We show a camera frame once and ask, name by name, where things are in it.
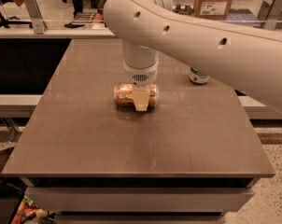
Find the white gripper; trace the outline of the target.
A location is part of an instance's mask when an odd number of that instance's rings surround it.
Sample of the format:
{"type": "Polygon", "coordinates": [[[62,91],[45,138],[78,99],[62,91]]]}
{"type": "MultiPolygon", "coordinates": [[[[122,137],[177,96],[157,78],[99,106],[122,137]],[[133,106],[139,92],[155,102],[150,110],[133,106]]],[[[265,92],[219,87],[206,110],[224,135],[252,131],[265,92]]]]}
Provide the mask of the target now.
{"type": "Polygon", "coordinates": [[[158,62],[141,62],[141,61],[128,61],[123,62],[123,67],[127,77],[131,80],[133,85],[133,100],[136,111],[146,112],[148,110],[150,88],[149,84],[153,83],[158,74],[158,62]]]}

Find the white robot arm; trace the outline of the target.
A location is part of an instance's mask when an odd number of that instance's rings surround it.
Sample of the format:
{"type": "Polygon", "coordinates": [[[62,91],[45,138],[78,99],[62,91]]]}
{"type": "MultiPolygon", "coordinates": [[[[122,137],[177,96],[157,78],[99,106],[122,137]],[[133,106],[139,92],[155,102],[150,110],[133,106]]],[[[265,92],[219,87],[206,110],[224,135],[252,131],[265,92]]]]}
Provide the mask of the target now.
{"type": "Polygon", "coordinates": [[[156,79],[161,52],[282,114],[282,33],[182,16],[172,0],[106,0],[104,20],[132,82],[156,79]]]}

